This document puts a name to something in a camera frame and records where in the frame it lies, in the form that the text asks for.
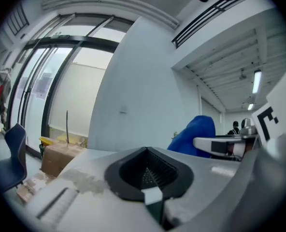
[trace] cardboard box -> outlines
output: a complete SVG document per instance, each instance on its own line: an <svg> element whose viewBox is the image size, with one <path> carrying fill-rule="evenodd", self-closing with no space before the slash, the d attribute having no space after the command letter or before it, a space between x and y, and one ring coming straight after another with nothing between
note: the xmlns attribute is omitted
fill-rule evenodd
<svg viewBox="0 0 286 232"><path fill-rule="evenodd" d="M55 177L39 171L32 178L25 181L23 185L19 186L16 193L23 204L26 204L39 190L44 188L54 179Z"/></svg>
<svg viewBox="0 0 286 232"><path fill-rule="evenodd" d="M67 164L86 148L58 142L45 147L41 170L48 175L57 177Z"/></svg>

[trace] metal grate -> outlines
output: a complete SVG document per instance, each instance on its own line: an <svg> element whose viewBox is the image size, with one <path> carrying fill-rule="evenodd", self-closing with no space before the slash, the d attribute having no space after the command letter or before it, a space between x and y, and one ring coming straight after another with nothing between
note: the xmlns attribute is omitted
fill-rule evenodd
<svg viewBox="0 0 286 232"><path fill-rule="evenodd" d="M21 3L9 14L7 24L14 36L16 36L25 26L29 26Z"/></svg>
<svg viewBox="0 0 286 232"><path fill-rule="evenodd" d="M145 150L121 167L120 176L139 190L156 186L164 189L177 178L178 172L174 166Z"/></svg>
<svg viewBox="0 0 286 232"><path fill-rule="evenodd" d="M244 0L219 0L211 7L197 16L190 22L173 40L176 48L180 47L186 40L188 40L195 32L197 32L204 25L215 19L217 16L237 5Z"/></svg>

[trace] door frame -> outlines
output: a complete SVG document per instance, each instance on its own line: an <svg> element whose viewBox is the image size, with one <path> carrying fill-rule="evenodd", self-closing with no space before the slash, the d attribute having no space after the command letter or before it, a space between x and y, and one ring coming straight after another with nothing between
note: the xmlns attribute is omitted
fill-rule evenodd
<svg viewBox="0 0 286 232"><path fill-rule="evenodd" d="M52 102L54 99L54 95L56 92L56 88L58 84L61 81L61 78L63 76L63 73L67 69L67 67L73 62L74 58L78 54L78 52L81 50L81 48L92 48L100 51L106 51L110 53L114 53L116 48L118 47L119 43L106 40L106 39L100 39L100 38L92 38L92 37L87 37L87 36L59 36L58 38L42 38L38 40L31 40L27 42L25 47L23 48L22 52L28 49L32 49L31 53L27 57L26 61L24 62L17 79L13 85L13 88L11 90L10 94L10 99L9 99L9 105L8 105L8 113L7 113L7 122L6 122L6 127L9 129L11 126L11 113L12 113L12 107L14 103L14 98L15 94L18 88L18 84L20 79L22 78L22 75L29 64L31 58L34 56L36 51L41 48L49 48L49 50L45 53L45 56L40 60L40 63L35 65L35 68L41 69L47 58L50 56L51 49L54 49L56 47L73 47L71 52L66 56L64 61L62 62L59 70L57 71L53 82L50 86L50 89L48 90L48 95L45 100L45 105L44 105L44 111L43 111L43 116L42 116L42 125L41 125L41 136L49 136L49 126L48 126L48 120L49 120L49 112L51 110ZM31 72L31 81L37 77L37 70L35 72ZM18 118L19 115L21 117L20 124L24 125L25 124L25 117L26 117L26 111L27 111L27 106L28 106L28 93L25 94L26 97L23 102L23 107L21 110L18 111ZM29 151L32 155L41 158L40 153L30 147L27 147L27 151Z"/></svg>

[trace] blue chair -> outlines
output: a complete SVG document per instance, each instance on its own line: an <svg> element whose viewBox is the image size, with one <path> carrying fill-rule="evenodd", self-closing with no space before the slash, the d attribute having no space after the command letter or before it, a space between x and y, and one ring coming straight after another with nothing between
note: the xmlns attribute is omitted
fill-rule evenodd
<svg viewBox="0 0 286 232"><path fill-rule="evenodd" d="M10 149L11 157L0 160L1 192L22 184L27 176L25 129L20 124L16 124L7 131L4 139Z"/></svg>

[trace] ceiling light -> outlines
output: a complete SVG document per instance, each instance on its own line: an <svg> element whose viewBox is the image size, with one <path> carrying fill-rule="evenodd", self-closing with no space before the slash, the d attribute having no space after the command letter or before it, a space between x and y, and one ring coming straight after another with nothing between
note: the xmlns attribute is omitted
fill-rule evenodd
<svg viewBox="0 0 286 232"><path fill-rule="evenodd" d="M261 71L255 71L253 94L256 94L258 92L261 76L262 76L262 72Z"/></svg>
<svg viewBox="0 0 286 232"><path fill-rule="evenodd" d="M248 105L248 110L252 110L253 109L254 104L253 103L249 103Z"/></svg>

